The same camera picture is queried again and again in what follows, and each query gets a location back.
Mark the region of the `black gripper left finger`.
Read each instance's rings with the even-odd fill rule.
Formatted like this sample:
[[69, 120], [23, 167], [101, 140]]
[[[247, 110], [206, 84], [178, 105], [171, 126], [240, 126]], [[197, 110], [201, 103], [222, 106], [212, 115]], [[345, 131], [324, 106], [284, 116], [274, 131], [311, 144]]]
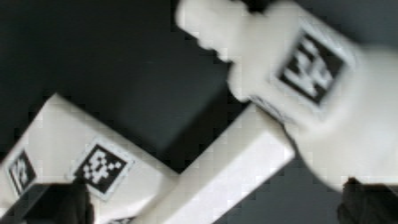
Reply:
[[0, 224], [94, 224], [85, 182], [36, 184], [6, 210]]

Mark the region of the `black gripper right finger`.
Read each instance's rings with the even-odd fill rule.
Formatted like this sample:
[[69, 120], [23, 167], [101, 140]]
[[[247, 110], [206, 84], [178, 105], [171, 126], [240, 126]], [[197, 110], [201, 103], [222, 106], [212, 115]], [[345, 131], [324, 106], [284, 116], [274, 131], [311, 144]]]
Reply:
[[398, 224], [398, 195], [384, 184], [350, 177], [338, 206], [340, 224]]

